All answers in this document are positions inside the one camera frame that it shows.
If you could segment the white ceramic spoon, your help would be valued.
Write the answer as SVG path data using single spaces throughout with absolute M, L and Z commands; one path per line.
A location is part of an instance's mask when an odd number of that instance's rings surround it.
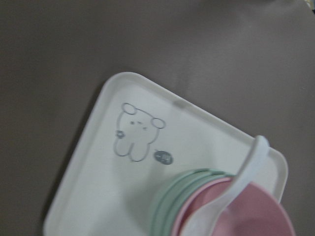
M 183 226 L 180 235 L 210 236 L 222 212 L 258 173 L 268 155 L 269 148 L 269 142 L 264 136 L 256 136 L 245 161 L 231 184 L 217 198 L 193 213 Z

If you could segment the pink bowl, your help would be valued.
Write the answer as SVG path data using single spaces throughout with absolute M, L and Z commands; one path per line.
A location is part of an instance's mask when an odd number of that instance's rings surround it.
M 170 235 L 178 236 L 189 216 L 218 197 L 231 183 L 230 177 L 198 187 L 181 205 Z M 264 188 L 251 182 L 222 212 L 214 236 L 294 236 L 291 220 L 281 204 Z

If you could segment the top green bowl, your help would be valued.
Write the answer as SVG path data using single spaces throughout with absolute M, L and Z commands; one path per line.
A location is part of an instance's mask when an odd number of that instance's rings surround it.
M 189 214 L 192 201 L 201 193 L 201 188 L 209 187 L 216 180 L 225 177 L 233 175 L 219 170 L 198 169 L 174 178 L 159 195 L 149 235 L 174 236 L 179 231 L 181 222 Z

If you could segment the green bowl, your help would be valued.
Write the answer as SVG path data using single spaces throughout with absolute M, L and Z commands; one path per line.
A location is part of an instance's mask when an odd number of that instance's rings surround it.
M 171 209 L 177 200 L 181 203 L 199 186 L 198 181 L 208 182 L 225 175 L 225 172 L 215 169 L 188 170 L 166 180 L 159 191 L 155 194 L 150 206 L 149 236 L 160 236 L 164 229 L 164 222 L 169 216 Z
M 174 178 L 159 195 L 149 235 L 174 236 L 179 231 L 181 222 L 189 214 L 192 201 L 201 193 L 201 188 L 209 187 L 216 180 L 225 177 L 233 175 L 219 170 L 198 169 Z

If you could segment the lower green bowl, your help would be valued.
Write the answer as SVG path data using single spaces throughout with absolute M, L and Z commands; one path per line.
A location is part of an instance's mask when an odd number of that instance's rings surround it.
M 164 229 L 164 222 L 169 216 L 171 209 L 177 200 L 181 203 L 199 186 L 198 181 L 208 182 L 225 175 L 225 172 L 215 169 L 188 170 L 166 180 L 159 191 L 155 194 L 150 206 L 149 236 L 160 236 Z

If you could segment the cream rabbit tray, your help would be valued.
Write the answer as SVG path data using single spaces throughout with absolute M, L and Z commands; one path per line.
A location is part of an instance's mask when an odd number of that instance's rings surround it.
M 236 173 L 252 136 L 142 75 L 103 86 L 43 224 L 46 236 L 145 236 L 163 183 L 186 170 Z

